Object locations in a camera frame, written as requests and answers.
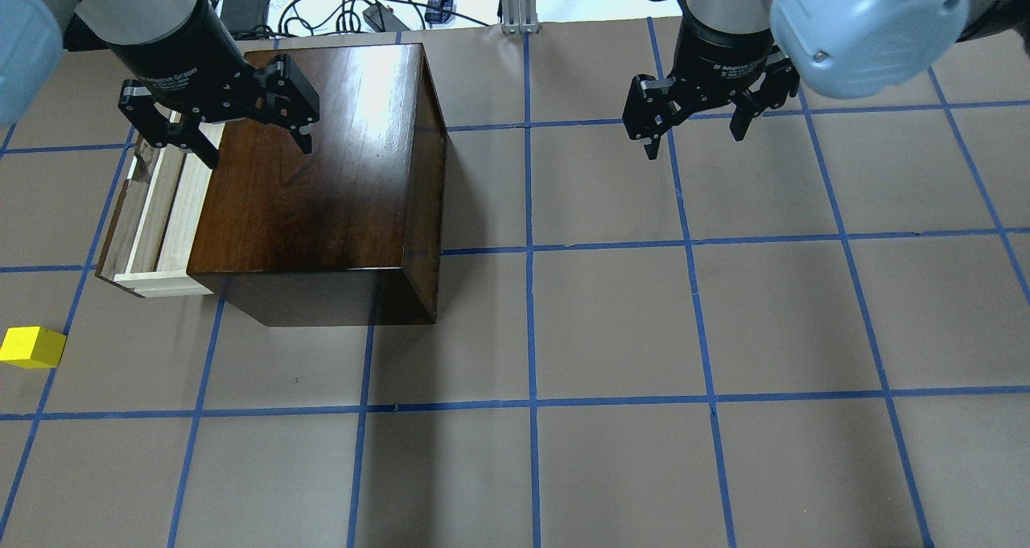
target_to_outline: dark wooden box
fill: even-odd
[[[269,327],[432,323],[447,134],[422,45],[246,58],[276,54],[318,91],[313,152],[226,124],[185,275]]]

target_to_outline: table surface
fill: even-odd
[[[255,67],[273,50],[247,54]],[[187,272],[399,268],[424,56],[420,46],[286,50],[319,94],[312,153],[286,130],[226,127]]]
[[[0,547],[1025,546],[1021,40],[648,162],[618,115],[677,27],[400,36],[451,137],[418,329],[95,280],[126,71],[67,56],[0,129],[0,326],[68,334],[54,373],[0,366]]]

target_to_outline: blue tape line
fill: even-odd
[[[193,420],[190,422],[190,439],[186,440],[186,449],[182,457],[182,471],[179,473],[179,485],[175,490],[175,505],[172,508],[172,525],[168,529],[168,548],[175,546],[175,540],[179,534],[182,501],[185,499],[186,482],[190,480],[190,468],[193,466],[194,447],[197,445],[197,432],[200,430],[204,398],[207,395],[207,382],[211,376],[211,362],[214,361],[214,350],[218,343],[218,332],[221,329],[221,314],[225,310],[226,300],[219,298],[218,306],[214,310],[214,321],[211,323],[211,338],[208,340],[207,354],[204,357],[204,372],[200,376],[200,387],[197,389],[197,402],[193,413],[191,413]]]
[[[41,265],[37,267],[0,267],[0,274],[6,273],[77,273],[81,265]]]
[[[483,126],[451,126],[447,131],[486,131],[486,130],[514,130],[516,127],[526,127],[526,124],[483,124]]]
[[[848,233],[849,240],[888,240],[898,239],[898,237],[983,237],[994,236],[997,230],[970,229],[970,230],[927,230],[925,233]]]
[[[1030,228],[1005,229],[1008,234],[1030,234]],[[849,240],[886,240],[916,239],[916,237],[983,237],[995,236],[994,229],[970,230],[927,230],[927,232],[894,232],[894,233],[849,233]],[[779,244],[792,242],[838,241],[840,235],[788,235],[760,237],[714,237],[713,239],[691,240],[691,246],[709,246],[710,244]],[[561,252],[566,250],[610,250],[611,248],[666,248],[684,246],[681,240],[651,240],[632,242],[590,242],[580,244],[534,244],[534,252]],[[524,246],[495,246],[482,248],[446,248],[443,255],[477,255],[477,254],[518,254],[525,252]]]
[[[468,255],[468,254],[518,254],[525,252],[524,246],[494,246],[489,248],[445,248],[442,255]]]
[[[365,367],[362,371],[362,409],[369,406],[369,385],[372,382],[372,350],[375,346],[376,328],[369,321],[369,329],[365,335]],[[362,491],[362,466],[365,464],[365,426],[368,421],[368,413],[362,412],[357,416],[357,433],[354,438],[354,467],[353,479],[350,482],[350,513],[347,520],[347,548],[354,548],[357,538],[357,507],[360,501]]]
[[[891,389],[896,398],[937,398],[958,396],[992,396],[1030,393],[1030,385],[987,385],[980,387],[916,387],[907,389]],[[858,391],[799,391],[771,393],[723,393],[716,398],[723,403],[761,403],[761,402],[808,402],[832,400],[865,400],[882,398],[883,390]],[[205,409],[203,417],[271,417],[283,415],[351,415],[359,413],[431,413],[444,411],[460,411],[471,409],[529,409],[552,407],[613,407],[630,405],[699,405],[708,404],[707,395],[695,396],[630,396],[609,398],[552,398],[525,400],[479,400],[466,402],[441,402],[423,404],[376,404],[376,405],[338,405],[312,407],[272,407],[272,408],[241,408],[241,409]],[[82,419],[162,419],[176,417],[192,417],[190,410],[143,410],[143,411],[73,411],[48,412],[41,416],[42,421],[76,421]],[[0,421],[29,421],[33,413],[3,413]]]
[[[1011,108],[1027,107],[1030,101],[978,101],[973,104],[950,104],[951,108]],[[940,111],[942,105],[871,105],[861,108],[818,108],[809,110],[812,115],[835,115],[855,114],[855,112],[917,112],[917,111]],[[801,110],[768,110],[762,112],[762,116],[781,115],[804,115]],[[730,119],[732,112],[696,112],[690,119]],[[609,124],[621,124],[619,118],[600,119],[559,119],[559,122],[530,122],[512,124],[481,124],[481,126],[453,126],[448,131],[489,131],[489,130],[512,130],[516,127],[577,127],[577,126],[609,126]]]
[[[129,135],[126,137],[126,144],[132,142],[132,138],[136,134],[136,130],[130,129]],[[111,176],[110,185],[107,189],[107,199],[104,200],[103,210],[100,211],[100,220],[97,222],[97,229],[93,232],[93,241],[90,243],[90,251],[85,255],[85,262],[83,265],[92,265],[93,259],[97,254],[97,247],[100,244],[100,236],[104,233],[104,222],[107,221],[107,213],[111,209],[111,202],[114,200],[114,193],[117,192],[118,181],[122,179],[122,173],[125,171],[126,159],[129,157],[130,149],[126,147],[126,144],[122,144],[122,157],[118,159],[118,166],[114,170],[114,176]],[[71,332],[71,326],[75,320],[75,313],[78,310],[78,303],[82,299],[82,292],[85,288],[85,281],[90,276],[90,271],[84,267],[81,269],[81,276],[78,279],[78,286],[75,288],[75,295],[72,297],[71,309],[68,310],[68,317],[65,320],[64,335],[67,336]]]
[[[820,242],[839,240],[837,235],[798,235],[784,237],[714,237],[690,241],[692,246],[708,246],[708,244],[777,244],[784,242]]]
[[[884,392],[880,390],[808,391],[800,393],[732,393],[732,395],[719,396],[719,403],[868,400],[868,399],[880,399],[882,397],[884,397]]]
[[[8,131],[7,140],[10,139],[10,135],[13,131],[13,127]],[[126,141],[132,141],[133,134],[135,134],[134,129],[129,130],[129,135],[126,137]],[[100,235],[104,229],[104,222],[107,219],[107,210],[110,209],[111,200],[114,197],[115,190],[117,189],[118,178],[122,177],[122,170],[125,168],[126,156],[129,149],[123,149],[122,157],[118,159],[118,166],[114,170],[114,176],[111,178],[111,185],[107,190],[107,199],[104,201],[103,210],[100,213],[100,218],[97,220],[97,229],[93,233],[93,242],[90,244],[90,250],[85,255],[84,265],[90,265],[93,263],[93,258],[97,251],[97,244],[100,241]],[[67,336],[71,331],[72,322],[75,319],[75,312],[78,309],[78,302],[82,296],[82,288],[85,286],[87,276],[89,276],[89,270],[84,268],[81,269],[81,276],[79,276],[77,287],[75,288],[75,295],[72,298],[71,306],[68,309],[68,317],[65,320],[64,335]],[[3,515],[0,515],[0,541],[3,540],[4,532],[7,529],[7,522],[10,519],[10,511],[14,507],[14,499],[18,496],[18,490],[22,485],[22,478],[25,476],[25,468],[29,463],[29,454],[32,453],[32,446],[36,441],[36,433],[39,430],[39,422],[43,416],[43,409],[46,407],[46,401],[50,397],[50,389],[54,387],[54,379],[57,376],[57,368],[52,369],[46,375],[46,383],[43,385],[43,391],[39,396],[39,403],[36,406],[36,412],[33,415],[32,426],[29,429],[29,436],[26,438],[25,447],[22,449],[22,457],[18,463],[18,470],[14,472],[14,480],[10,485],[10,492],[7,494],[7,502],[4,504]]]
[[[32,453],[32,446],[36,441],[36,434],[39,432],[39,421],[42,415],[43,406],[49,397],[50,388],[54,386],[54,377],[57,369],[52,369],[46,375],[46,383],[43,385],[43,392],[39,397],[39,404],[36,406],[36,413],[32,416],[32,425],[29,427],[29,436],[26,438],[25,447],[22,448],[22,457],[18,461],[18,469],[14,471],[14,480],[10,484],[10,492],[7,493],[7,502],[4,504],[3,515],[0,516],[0,542],[3,541],[4,533],[7,529],[7,522],[10,520],[10,512],[14,507],[14,499],[18,490],[22,486],[22,478],[25,476],[25,468],[29,464],[29,454]]]
[[[1025,108],[1030,105],[1030,100],[1014,100],[1014,101],[971,101],[968,104],[953,104],[948,102],[948,107],[953,108],[953,110],[978,110],[978,108]]]
[[[1016,279],[1019,280],[1020,287],[1023,288],[1023,297],[1026,299],[1027,303],[1030,304],[1030,283],[1027,282],[1027,277],[1023,274],[1023,268],[1020,266],[1020,260],[1018,255],[1016,255],[1016,250],[1012,248],[1011,241],[1008,240],[1008,235],[1005,233],[1004,226],[1001,224],[1001,215],[998,214],[998,210],[994,207],[991,195],[987,192],[987,185],[980,175],[980,170],[976,169],[976,162],[973,159],[972,153],[969,152],[969,146],[966,144],[965,139],[962,137],[962,131],[959,130],[959,124],[956,122],[951,105],[945,97],[945,90],[940,87],[937,74],[935,74],[933,68],[930,68],[929,72],[930,79],[933,82],[933,90],[936,90],[940,104],[945,108],[945,115],[948,116],[948,124],[952,127],[952,133],[955,134],[955,140],[958,142],[959,148],[962,149],[962,157],[966,160],[966,166],[969,167],[969,173],[972,174],[973,181],[976,183],[976,189],[980,190],[980,195],[984,199],[984,204],[986,204],[987,211],[991,215],[991,220],[994,222],[997,235],[1001,239],[1001,244],[1005,247],[1005,253],[1008,254],[1008,261],[1011,263],[1012,270],[1016,272]]]
[[[862,321],[865,324],[865,334],[869,341],[869,349],[872,352],[872,362],[876,366],[880,378],[880,386],[884,402],[887,405],[887,414],[890,416],[891,430],[894,433],[894,442],[898,448],[898,456],[901,459],[901,469],[904,472],[905,483],[908,486],[908,494],[912,496],[913,509],[916,512],[916,521],[919,523],[919,532],[923,538],[923,545],[932,548],[933,540],[930,537],[930,529],[926,522],[926,514],[923,511],[923,501],[920,500],[919,489],[916,486],[916,477],[912,471],[912,464],[908,461],[908,450],[904,443],[904,435],[901,434],[901,424],[898,421],[897,409],[894,407],[894,399],[891,397],[890,382],[887,380],[887,371],[884,369],[884,359],[880,353],[880,343],[877,340],[876,329],[872,328],[872,318],[869,316],[868,303],[865,301],[865,293],[862,288],[862,281],[858,275],[858,267],[855,256],[851,250],[848,231],[845,229],[844,217],[837,204],[833,184],[830,181],[829,170],[826,166],[826,159],[823,156],[822,146],[819,143],[819,136],[816,134],[816,127],[813,123],[812,114],[809,110],[809,103],[804,97],[804,90],[799,90],[797,94],[801,100],[801,110],[804,112],[804,123],[809,129],[809,137],[812,138],[812,147],[816,152],[816,160],[819,163],[819,171],[822,174],[823,182],[826,185],[826,196],[829,198],[830,207],[833,211],[833,220],[836,222],[840,235],[840,244],[844,248],[845,259],[848,262],[848,270],[851,273],[852,284],[855,287],[855,296],[858,307],[862,313]]]
[[[38,152],[79,152],[91,149],[122,149],[125,144],[91,144],[91,145],[48,145],[41,148],[6,149],[7,155],[38,155]]]
[[[682,240],[653,240],[641,242],[590,242],[581,244],[542,244],[534,252],[562,252],[566,250],[613,250],[614,248],[676,248],[685,246]]]
[[[658,38],[654,31],[654,20],[647,18],[648,34],[651,37],[651,50],[654,54],[655,69],[661,75],[661,54],[658,50]],[[676,190],[677,210],[680,213],[680,228],[683,230],[683,240],[690,241],[690,222],[687,220],[686,204],[683,199],[683,182],[680,178],[679,157],[676,151],[676,138],[673,133],[666,134],[668,141],[670,166],[673,170],[673,185]],[[733,510],[729,499],[729,482],[726,477],[726,461],[722,449],[722,429],[719,425],[718,399],[715,390],[715,379],[712,376],[712,359],[709,354],[708,336],[705,332],[705,314],[701,309],[701,296],[697,286],[697,270],[694,262],[693,245],[685,244],[687,254],[687,276],[690,279],[690,298],[694,307],[694,323],[697,326],[697,340],[701,351],[701,368],[705,373],[705,393],[709,404],[709,422],[712,429],[712,443],[715,454],[716,475],[719,480],[719,495],[722,502],[722,516],[726,526],[726,541],[729,548],[736,548],[736,532],[733,526]]]
[[[809,110],[812,115],[826,114],[855,114],[855,112],[922,112],[927,110],[939,110],[939,104],[923,105],[871,105],[861,108],[817,108]],[[804,115],[803,110],[795,111],[797,115]]]
[[[168,417],[192,417],[188,410],[145,410],[145,411],[70,411],[43,413],[44,421],[81,421],[83,419],[163,419]]]
[[[0,144],[0,157],[3,157],[4,152],[7,151],[7,145],[10,144],[10,138],[14,136],[14,129],[18,124],[10,124],[7,129],[7,135],[3,138],[3,144]]]
[[[539,407],[613,407],[626,405],[707,404],[708,396],[636,396],[622,398],[568,398],[539,400]]]
[[[280,415],[346,415],[362,413],[359,405],[330,405],[312,407],[263,407],[255,409],[205,409],[204,417],[275,417]]]
[[[570,126],[615,126],[621,124],[619,118],[604,119],[571,119],[571,122],[535,122],[533,127],[570,127]]]
[[[525,329],[526,359],[529,387],[529,496],[533,503],[533,546],[544,544],[540,517],[540,427],[537,412],[537,319],[533,295],[534,243],[533,243],[533,100],[529,61],[529,34],[522,34],[522,90],[523,90],[523,169],[525,171]]]
[[[1030,393],[1030,385],[991,385],[986,387],[929,387],[922,389],[894,389],[896,398],[934,398],[941,396],[1003,396]]]

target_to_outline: wooden drawer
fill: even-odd
[[[202,124],[217,145],[224,124]],[[211,171],[178,148],[156,149],[140,138],[123,182],[97,277],[141,298],[210,295],[186,266]]]
[[[140,144],[97,276],[218,294],[270,327],[435,321],[446,130],[422,46],[281,53],[321,99],[312,155],[250,119],[204,127],[213,173]]]

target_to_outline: yellow cube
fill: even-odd
[[[65,336],[42,327],[12,327],[0,346],[0,363],[48,369],[61,363]]]

